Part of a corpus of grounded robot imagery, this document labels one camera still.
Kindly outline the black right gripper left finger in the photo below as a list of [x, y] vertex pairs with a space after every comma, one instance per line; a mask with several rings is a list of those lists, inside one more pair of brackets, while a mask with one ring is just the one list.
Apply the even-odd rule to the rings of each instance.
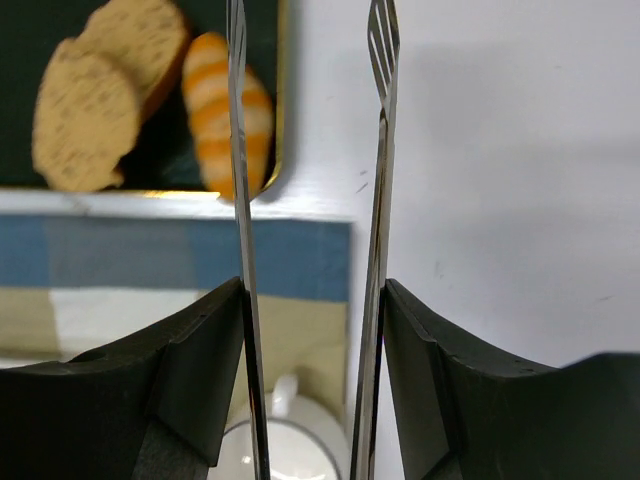
[[1, 373], [5, 479], [203, 479], [243, 344], [240, 282], [67, 362]]

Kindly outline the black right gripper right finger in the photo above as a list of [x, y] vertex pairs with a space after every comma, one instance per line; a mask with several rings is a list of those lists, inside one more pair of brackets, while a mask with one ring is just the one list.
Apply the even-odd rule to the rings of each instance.
[[385, 285], [384, 343], [409, 479], [635, 479], [639, 357], [561, 368], [501, 350]]

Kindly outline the stainless steel tongs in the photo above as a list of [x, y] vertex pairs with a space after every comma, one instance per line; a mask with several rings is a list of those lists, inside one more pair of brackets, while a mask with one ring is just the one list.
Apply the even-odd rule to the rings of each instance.
[[[241, 1], [230, 1], [226, 5], [226, 38], [228, 43], [233, 200], [239, 230], [242, 264], [242, 318], [254, 475], [258, 479], [268, 479], [271, 476], [271, 471], [242, 102], [246, 69], [247, 26], [245, 8]], [[400, 53], [399, 25], [394, 2], [374, 1], [371, 3], [367, 23], [367, 41], [381, 110], [350, 460], [350, 476], [353, 479], [373, 478], [375, 467], [378, 393], [383, 345], [383, 288], [387, 271]]]

